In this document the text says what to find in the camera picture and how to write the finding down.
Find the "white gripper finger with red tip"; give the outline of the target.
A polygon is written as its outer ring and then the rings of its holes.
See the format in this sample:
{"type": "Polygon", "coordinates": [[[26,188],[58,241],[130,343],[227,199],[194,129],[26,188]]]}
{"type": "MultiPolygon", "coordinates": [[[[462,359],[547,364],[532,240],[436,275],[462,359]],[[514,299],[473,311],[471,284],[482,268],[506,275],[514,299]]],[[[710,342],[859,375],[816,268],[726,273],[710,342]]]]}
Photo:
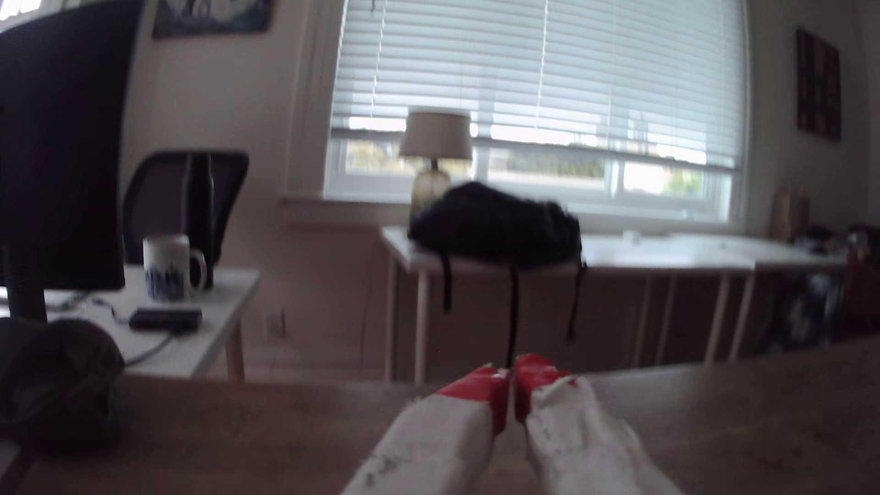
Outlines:
{"type": "Polygon", "coordinates": [[[590,380],[538,354],[517,357],[515,416],[545,494],[682,494],[590,380]]]}
{"type": "Polygon", "coordinates": [[[480,366],[413,401],[343,494],[468,494],[507,423],[511,372],[480,366]]]}

